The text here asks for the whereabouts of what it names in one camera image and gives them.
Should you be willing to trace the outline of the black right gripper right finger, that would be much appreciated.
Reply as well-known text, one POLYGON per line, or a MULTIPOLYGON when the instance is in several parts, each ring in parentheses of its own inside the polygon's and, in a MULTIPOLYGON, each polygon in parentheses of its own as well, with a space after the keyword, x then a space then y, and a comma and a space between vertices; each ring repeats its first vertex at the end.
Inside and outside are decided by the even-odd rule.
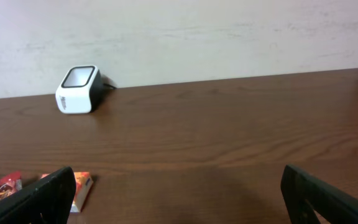
POLYGON ((358 199, 323 182, 294 165, 284 168, 281 192, 292 224, 358 223, 358 199))

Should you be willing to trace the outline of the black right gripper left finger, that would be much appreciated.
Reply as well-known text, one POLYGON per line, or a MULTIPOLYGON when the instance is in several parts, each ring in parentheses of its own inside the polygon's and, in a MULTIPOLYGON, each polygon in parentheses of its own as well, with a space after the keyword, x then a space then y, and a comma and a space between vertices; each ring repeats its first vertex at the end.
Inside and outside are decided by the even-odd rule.
POLYGON ((0 200, 0 223, 66 224, 76 192, 71 167, 63 167, 0 200))

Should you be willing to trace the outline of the orange small box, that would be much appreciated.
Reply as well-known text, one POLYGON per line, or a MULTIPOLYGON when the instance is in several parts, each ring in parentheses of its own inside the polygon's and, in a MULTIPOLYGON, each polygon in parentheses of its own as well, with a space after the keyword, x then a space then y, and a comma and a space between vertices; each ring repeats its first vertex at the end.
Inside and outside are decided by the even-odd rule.
POLYGON ((74 172, 74 176, 76 181, 76 192, 70 212, 80 213, 93 185, 93 179, 89 172, 74 172))

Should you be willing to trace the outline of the red chocolate bar wrapper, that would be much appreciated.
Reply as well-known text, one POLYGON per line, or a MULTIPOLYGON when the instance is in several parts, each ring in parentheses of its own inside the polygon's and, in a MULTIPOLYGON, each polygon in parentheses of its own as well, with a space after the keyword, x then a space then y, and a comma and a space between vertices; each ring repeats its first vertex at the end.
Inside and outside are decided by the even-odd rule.
POLYGON ((21 173, 19 171, 8 174, 0 179, 0 200, 22 189, 21 173))

